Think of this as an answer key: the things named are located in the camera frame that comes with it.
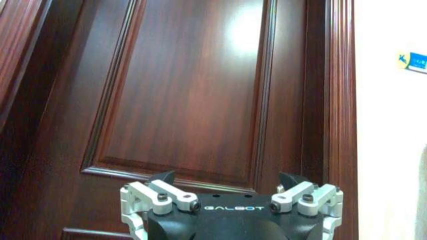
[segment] wooden trim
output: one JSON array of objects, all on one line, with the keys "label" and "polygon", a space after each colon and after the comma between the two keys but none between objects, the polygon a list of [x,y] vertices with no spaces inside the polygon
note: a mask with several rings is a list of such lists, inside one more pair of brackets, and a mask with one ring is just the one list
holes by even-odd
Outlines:
[{"label": "wooden trim", "polygon": [[0,3],[0,132],[35,47],[33,36],[37,37],[39,34],[36,28],[47,1],[11,0]]},{"label": "wooden trim", "polygon": [[359,239],[354,0],[307,0],[302,175],[344,192],[335,238]]},{"label": "wooden trim", "polygon": [[324,162],[327,181],[344,192],[343,221],[335,239],[359,239],[354,0],[326,8]]}]

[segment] bolt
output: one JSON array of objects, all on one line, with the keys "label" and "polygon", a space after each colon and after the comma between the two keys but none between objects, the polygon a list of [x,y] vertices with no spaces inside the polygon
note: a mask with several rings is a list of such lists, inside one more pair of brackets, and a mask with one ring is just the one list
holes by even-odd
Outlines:
[{"label": "bolt", "polygon": [[304,194],[304,195],[302,196],[302,200],[303,200],[304,202],[307,202],[307,203],[312,203],[312,202],[314,202],[314,195],[311,195],[311,194]]},{"label": "bolt", "polygon": [[280,212],[280,205],[276,202],[270,203],[270,210],[272,213],[279,213]]},{"label": "bolt", "polygon": [[200,210],[202,204],[198,201],[192,201],[190,204],[190,211],[198,212]]},{"label": "bolt", "polygon": [[275,187],[275,189],[276,189],[278,194],[282,194],[282,193],[286,192],[286,188],[283,187],[282,184],[279,184],[279,185]]},{"label": "bolt", "polygon": [[166,193],[159,193],[158,194],[158,200],[160,202],[164,202],[166,200],[168,200],[168,195]]}]

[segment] screw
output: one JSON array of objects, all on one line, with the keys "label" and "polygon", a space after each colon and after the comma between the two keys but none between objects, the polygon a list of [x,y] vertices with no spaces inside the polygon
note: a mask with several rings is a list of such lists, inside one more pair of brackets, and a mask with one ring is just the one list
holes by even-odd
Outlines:
[{"label": "screw", "polygon": [[304,195],[302,196],[302,200],[303,200],[304,202],[307,202],[307,203],[312,203],[312,202],[314,202],[314,195],[311,195],[311,194],[304,194]]},{"label": "screw", "polygon": [[158,200],[160,202],[164,202],[166,200],[168,200],[168,195],[166,193],[159,193],[158,194]]},{"label": "screw", "polygon": [[270,210],[272,213],[279,213],[280,212],[280,205],[276,202],[270,203]]},{"label": "screw", "polygon": [[202,204],[198,201],[192,201],[190,204],[190,211],[198,212],[200,210]]}]

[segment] blue sticker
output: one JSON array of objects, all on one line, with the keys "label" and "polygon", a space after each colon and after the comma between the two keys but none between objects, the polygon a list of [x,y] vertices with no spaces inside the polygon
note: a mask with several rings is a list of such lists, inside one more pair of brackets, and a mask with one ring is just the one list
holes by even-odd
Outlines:
[{"label": "blue sticker", "polygon": [[427,56],[411,52],[407,68],[426,73],[427,72]]}]

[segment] raised door panel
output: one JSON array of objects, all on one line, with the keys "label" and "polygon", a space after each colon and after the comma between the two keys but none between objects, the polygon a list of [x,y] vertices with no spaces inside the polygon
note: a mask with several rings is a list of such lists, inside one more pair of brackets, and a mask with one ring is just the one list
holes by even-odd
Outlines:
[{"label": "raised door panel", "polygon": [[131,1],[84,173],[176,170],[188,186],[252,191],[263,9],[263,0]]}]

